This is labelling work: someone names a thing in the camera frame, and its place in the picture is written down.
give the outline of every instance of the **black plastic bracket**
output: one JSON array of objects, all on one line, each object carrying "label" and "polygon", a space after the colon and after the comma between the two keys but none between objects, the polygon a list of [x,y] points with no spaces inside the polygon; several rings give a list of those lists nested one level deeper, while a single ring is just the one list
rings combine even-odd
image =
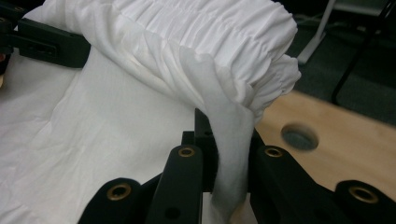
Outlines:
[{"label": "black plastic bracket", "polygon": [[141,191],[140,184],[132,179],[105,183],[88,203],[79,224],[142,223]]},{"label": "black plastic bracket", "polygon": [[[201,223],[202,192],[213,188],[217,153],[210,124],[196,110],[195,131],[183,133],[162,174],[137,184],[132,191],[137,195],[126,197],[125,206],[116,206],[106,195],[126,180],[110,181],[93,197],[79,224]],[[396,223],[396,202],[380,190],[356,180],[340,182],[335,192],[325,189],[287,150],[266,146],[257,132],[250,144],[248,191],[259,224]]]},{"label": "black plastic bracket", "polygon": [[26,12],[0,1],[0,53],[9,55],[18,48],[20,55],[39,61],[72,68],[85,65],[91,45],[82,35],[21,19]]}]

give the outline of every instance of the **white fabric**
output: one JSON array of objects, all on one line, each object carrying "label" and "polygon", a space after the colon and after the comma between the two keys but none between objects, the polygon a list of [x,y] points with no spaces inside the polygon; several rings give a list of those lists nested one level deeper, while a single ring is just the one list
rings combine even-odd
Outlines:
[{"label": "white fabric", "polygon": [[28,16],[83,34],[82,70],[14,55],[0,89],[0,223],[76,223],[93,194],[162,171],[193,109],[219,148],[211,223],[245,200],[262,111],[300,76],[291,15],[268,0],[47,0]]}]

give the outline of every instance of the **black stand leg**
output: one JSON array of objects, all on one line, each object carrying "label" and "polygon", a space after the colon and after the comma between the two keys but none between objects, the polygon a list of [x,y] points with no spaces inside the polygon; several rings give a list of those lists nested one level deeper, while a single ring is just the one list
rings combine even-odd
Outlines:
[{"label": "black stand leg", "polygon": [[332,103],[333,104],[339,105],[339,103],[337,101],[337,95],[338,95],[339,91],[343,88],[350,73],[355,68],[356,64],[358,63],[359,58],[361,57],[363,52],[366,50],[366,48],[370,44],[371,40],[373,39],[373,37],[375,35],[375,32],[381,27],[381,25],[383,24],[383,21],[385,20],[385,18],[388,16],[390,11],[395,6],[395,2],[396,2],[395,0],[389,0],[387,2],[384,9],[379,14],[377,22],[375,23],[375,26],[373,27],[372,30],[369,31],[368,35],[363,40],[363,43],[361,44],[361,46],[359,47],[359,49],[353,56],[352,61],[350,62],[348,68],[346,69],[345,73],[341,76],[341,79],[338,81],[337,85],[335,86],[334,90],[332,91]]}]

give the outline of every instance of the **round hole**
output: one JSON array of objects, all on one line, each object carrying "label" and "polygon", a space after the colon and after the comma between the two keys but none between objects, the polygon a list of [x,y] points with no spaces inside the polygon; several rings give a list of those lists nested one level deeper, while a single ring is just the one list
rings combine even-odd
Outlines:
[{"label": "round hole", "polygon": [[127,183],[121,183],[116,186],[113,186],[111,189],[107,191],[107,198],[110,201],[119,201],[126,198],[132,189],[131,186]]},{"label": "round hole", "polygon": [[277,148],[272,148],[272,147],[266,148],[266,149],[264,150],[264,152],[265,152],[265,154],[267,154],[267,155],[270,156],[270,157],[278,158],[278,157],[282,157],[282,156],[283,156],[282,151],[280,151],[280,150],[277,149]]},{"label": "round hole", "polygon": [[318,136],[303,124],[288,124],[283,127],[282,138],[290,146],[299,150],[313,150],[318,147]]},{"label": "round hole", "polygon": [[181,157],[191,157],[195,154],[194,149],[190,147],[183,147],[178,151],[178,155]]},{"label": "round hole", "polygon": [[314,215],[321,221],[331,221],[332,220],[332,216],[330,216],[330,214],[328,212],[324,211],[323,209],[315,209]]},{"label": "round hole", "polygon": [[178,208],[175,207],[170,207],[168,209],[165,210],[165,217],[168,219],[178,219],[180,217],[180,210]]},{"label": "round hole", "polygon": [[378,197],[370,190],[359,186],[349,188],[349,193],[357,200],[364,203],[378,203]]},{"label": "round hole", "polygon": [[14,9],[15,9],[16,11],[24,11],[24,8],[23,8],[23,7],[14,7]]}]

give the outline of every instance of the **white cloth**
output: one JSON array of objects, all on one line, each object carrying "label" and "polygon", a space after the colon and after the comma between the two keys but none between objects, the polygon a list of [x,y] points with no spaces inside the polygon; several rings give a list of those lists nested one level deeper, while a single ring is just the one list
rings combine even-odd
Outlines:
[{"label": "white cloth", "polygon": [[268,0],[47,0],[28,15],[83,34],[82,70],[13,56],[0,90],[0,222],[76,223],[123,176],[160,173],[193,109],[219,149],[212,223],[247,191],[255,121],[300,76],[291,15]]}]

